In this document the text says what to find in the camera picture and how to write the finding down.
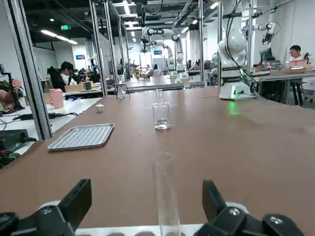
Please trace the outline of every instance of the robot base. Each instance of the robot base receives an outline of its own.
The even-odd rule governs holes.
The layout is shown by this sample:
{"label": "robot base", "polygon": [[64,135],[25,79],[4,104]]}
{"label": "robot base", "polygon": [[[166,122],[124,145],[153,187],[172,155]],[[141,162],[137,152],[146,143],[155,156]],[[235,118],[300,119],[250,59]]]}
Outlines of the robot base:
{"label": "robot base", "polygon": [[249,100],[255,98],[251,89],[243,82],[226,83],[221,86],[219,98],[227,100]]}

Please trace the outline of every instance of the computer monitor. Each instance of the computer monitor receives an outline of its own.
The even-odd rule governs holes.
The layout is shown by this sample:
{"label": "computer monitor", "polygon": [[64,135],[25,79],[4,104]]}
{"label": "computer monitor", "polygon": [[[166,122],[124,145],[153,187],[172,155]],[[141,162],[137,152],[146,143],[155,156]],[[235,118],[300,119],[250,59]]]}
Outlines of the computer monitor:
{"label": "computer monitor", "polygon": [[260,62],[264,60],[275,60],[276,58],[272,55],[271,48],[260,51]]}

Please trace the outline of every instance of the clear drinking glass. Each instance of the clear drinking glass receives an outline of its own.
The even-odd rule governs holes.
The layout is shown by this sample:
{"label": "clear drinking glass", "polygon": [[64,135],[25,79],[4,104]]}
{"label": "clear drinking glass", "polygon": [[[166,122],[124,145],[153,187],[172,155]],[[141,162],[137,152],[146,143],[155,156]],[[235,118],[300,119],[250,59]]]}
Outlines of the clear drinking glass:
{"label": "clear drinking glass", "polygon": [[169,102],[159,102],[152,104],[153,121],[156,129],[168,129],[171,127]]}
{"label": "clear drinking glass", "polygon": [[176,194],[173,187],[173,157],[160,153],[152,161],[153,178],[157,194],[158,221],[161,236],[180,236]]}
{"label": "clear drinking glass", "polygon": [[162,91],[161,89],[157,89],[157,97],[162,97]]}

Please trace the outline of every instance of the pink cup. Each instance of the pink cup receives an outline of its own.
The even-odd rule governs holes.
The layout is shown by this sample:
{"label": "pink cup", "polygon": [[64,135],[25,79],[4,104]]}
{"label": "pink cup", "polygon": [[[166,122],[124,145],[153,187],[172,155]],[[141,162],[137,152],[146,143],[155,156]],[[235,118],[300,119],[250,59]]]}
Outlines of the pink cup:
{"label": "pink cup", "polygon": [[50,89],[50,105],[54,106],[55,109],[63,108],[63,91],[59,88]]}

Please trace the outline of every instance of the black chair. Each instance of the black chair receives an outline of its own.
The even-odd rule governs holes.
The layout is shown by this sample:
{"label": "black chair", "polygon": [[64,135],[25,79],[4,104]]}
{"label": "black chair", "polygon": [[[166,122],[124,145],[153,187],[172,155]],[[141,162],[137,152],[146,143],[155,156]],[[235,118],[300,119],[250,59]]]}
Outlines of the black chair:
{"label": "black chair", "polygon": [[51,83],[53,85],[54,89],[61,89],[63,92],[65,92],[64,86],[66,85],[61,78],[58,70],[53,68],[52,66],[47,69],[47,73],[50,74]]}

